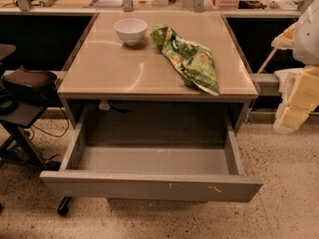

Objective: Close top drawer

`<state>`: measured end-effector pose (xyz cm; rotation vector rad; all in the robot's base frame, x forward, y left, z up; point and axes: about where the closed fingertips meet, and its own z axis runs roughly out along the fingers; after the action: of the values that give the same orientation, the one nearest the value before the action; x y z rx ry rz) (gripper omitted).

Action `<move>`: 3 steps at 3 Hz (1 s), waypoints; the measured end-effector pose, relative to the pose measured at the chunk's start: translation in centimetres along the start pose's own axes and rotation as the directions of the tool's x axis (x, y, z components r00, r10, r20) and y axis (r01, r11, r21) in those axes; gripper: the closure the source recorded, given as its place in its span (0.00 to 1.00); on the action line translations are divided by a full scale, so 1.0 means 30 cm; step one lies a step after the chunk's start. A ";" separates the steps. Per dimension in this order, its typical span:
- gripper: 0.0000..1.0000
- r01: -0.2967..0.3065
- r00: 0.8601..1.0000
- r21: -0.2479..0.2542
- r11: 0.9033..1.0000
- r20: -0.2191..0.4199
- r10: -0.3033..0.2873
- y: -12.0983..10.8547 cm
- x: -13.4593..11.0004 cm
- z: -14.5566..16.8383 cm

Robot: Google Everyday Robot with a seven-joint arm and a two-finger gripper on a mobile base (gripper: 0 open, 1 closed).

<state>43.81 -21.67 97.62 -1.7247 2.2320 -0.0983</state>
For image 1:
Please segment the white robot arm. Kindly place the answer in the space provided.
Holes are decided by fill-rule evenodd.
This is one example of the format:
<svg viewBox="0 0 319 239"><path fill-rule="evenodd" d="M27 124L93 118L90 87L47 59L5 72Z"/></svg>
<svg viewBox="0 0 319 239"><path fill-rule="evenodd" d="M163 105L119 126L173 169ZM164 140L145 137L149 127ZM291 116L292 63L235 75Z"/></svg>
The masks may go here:
<svg viewBox="0 0 319 239"><path fill-rule="evenodd" d="M272 41L272 46L291 49L293 58L305 65L302 70L275 73L282 103L273 128L279 133L291 133L319 106L319 0L313 0L298 21Z"/></svg>

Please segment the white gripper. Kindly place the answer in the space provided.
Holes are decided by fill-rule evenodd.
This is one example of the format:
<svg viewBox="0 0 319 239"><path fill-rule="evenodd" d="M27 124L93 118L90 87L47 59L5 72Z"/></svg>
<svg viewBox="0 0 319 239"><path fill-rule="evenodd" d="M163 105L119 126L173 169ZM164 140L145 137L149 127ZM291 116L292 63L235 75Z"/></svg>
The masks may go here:
<svg viewBox="0 0 319 239"><path fill-rule="evenodd" d="M280 50L294 47L294 34L297 23L293 23L273 39L271 46ZM293 87L281 94L282 103L278 106L273 128L279 133L298 130L319 106L319 68L307 66L295 77Z"/></svg>

